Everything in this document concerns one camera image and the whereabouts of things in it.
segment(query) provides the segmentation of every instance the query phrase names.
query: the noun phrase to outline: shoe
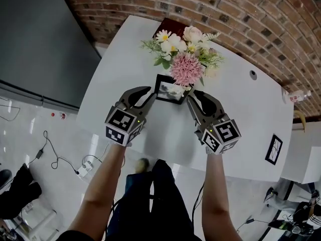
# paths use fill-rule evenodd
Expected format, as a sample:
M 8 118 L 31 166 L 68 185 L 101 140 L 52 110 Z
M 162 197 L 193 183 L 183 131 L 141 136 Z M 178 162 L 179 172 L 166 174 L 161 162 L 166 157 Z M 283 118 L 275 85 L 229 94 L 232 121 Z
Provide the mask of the shoe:
M 147 158 L 141 158 L 136 162 L 135 173 L 147 172 L 149 167 L 149 160 Z
M 274 192 L 274 188 L 273 187 L 270 187 L 267 192 L 266 192 L 266 195 L 265 195 L 265 198 L 264 198 L 264 203 L 270 199 L 273 195 L 275 194 Z

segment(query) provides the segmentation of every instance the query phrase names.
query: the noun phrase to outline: pink flower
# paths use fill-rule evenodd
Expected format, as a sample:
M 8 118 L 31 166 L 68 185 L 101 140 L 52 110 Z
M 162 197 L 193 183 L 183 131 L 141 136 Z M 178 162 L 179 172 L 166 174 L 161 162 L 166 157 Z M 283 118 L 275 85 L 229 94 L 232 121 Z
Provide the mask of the pink flower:
M 173 59 L 171 75 L 175 84 L 188 86 L 202 77 L 203 68 L 194 54 L 179 52 Z

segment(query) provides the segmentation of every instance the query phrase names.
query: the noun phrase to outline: white floor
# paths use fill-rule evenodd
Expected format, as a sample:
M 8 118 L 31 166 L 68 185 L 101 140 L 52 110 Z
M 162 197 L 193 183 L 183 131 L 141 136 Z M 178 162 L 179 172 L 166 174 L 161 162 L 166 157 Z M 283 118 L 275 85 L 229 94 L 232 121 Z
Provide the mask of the white floor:
M 92 154 L 101 157 L 108 145 L 106 138 L 80 129 L 75 123 L 76 116 L 73 114 L 69 114 L 65 120 L 62 120 L 51 116 L 52 112 L 56 115 L 58 112 L 34 105 L 5 100 L 0 100 L 0 104 L 21 108 L 19 115 L 12 122 L 0 118 L 0 169 L 10 169 L 13 175 L 22 163 L 35 158 L 38 150 L 45 143 L 43 137 L 45 130 L 48 131 L 48 136 L 58 156 L 69 160 L 76 169 L 81 166 L 84 156 Z M 17 111 L 15 108 L 8 111 L 7 107 L 0 107 L 0 116 L 13 119 Z M 127 149 L 126 163 L 121 170 L 115 199 L 122 197 L 125 178 L 127 174 L 134 173 L 134 164 L 141 157 L 143 155 Z M 56 218 L 40 233 L 42 240 L 46 240 L 54 229 L 57 228 L 63 232 L 69 226 L 79 209 L 83 194 L 91 179 L 91 176 L 87 175 L 81 180 L 70 165 L 64 161 L 59 161 L 58 169 L 53 170 L 51 163 L 55 160 L 53 150 L 48 144 L 44 148 L 42 157 L 30 165 L 31 173 L 39 182 L 43 194 L 40 199 L 33 202 L 32 211 L 28 214 L 23 213 L 23 218 L 30 226 L 35 226 L 51 209 L 57 212 Z M 94 160 L 93 164 L 94 169 L 90 174 L 95 172 L 99 162 Z M 176 184 L 191 215 L 195 199 L 204 181 L 205 172 L 170 162 L 168 164 L 173 170 Z M 274 217 L 276 210 L 264 206 L 263 199 L 266 190 L 276 185 L 277 183 L 227 177 L 231 217 L 236 228 L 249 217 L 263 221 L 269 221 Z M 267 224 L 255 221 L 243 226 L 240 229 L 240 236 L 243 240 L 258 240 L 266 228 Z M 201 227 L 201 206 L 195 213 L 195 234 L 204 240 Z

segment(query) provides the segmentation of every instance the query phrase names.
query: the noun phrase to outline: framed picture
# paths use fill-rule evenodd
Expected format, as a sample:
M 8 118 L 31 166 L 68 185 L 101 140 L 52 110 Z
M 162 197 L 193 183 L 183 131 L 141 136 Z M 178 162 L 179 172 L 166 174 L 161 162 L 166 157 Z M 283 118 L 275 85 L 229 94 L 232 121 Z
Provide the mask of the framed picture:
M 276 135 L 273 135 L 265 160 L 275 165 L 277 158 L 279 157 L 282 144 L 283 144 L 282 140 L 278 138 Z
M 190 91 L 186 91 L 183 87 L 175 85 L 174 83 L 175 80 L 172 77 L 158 74 L 155 84 L 156 99 L 182 104 Z

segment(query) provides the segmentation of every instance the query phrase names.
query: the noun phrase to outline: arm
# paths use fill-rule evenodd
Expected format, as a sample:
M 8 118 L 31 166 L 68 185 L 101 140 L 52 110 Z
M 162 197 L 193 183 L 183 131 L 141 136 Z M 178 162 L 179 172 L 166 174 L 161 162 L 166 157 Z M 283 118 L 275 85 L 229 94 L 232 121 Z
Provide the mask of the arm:
M 202 203 L 202 225 L 207 241 L 241 241 L 229 213 L 222 155 L 208 155 Z
M 79 212 L 69 230 L 80 231 L 95 241 L 102 239 L 108 224 L 126 147 L 111 145 L 90 181 Z

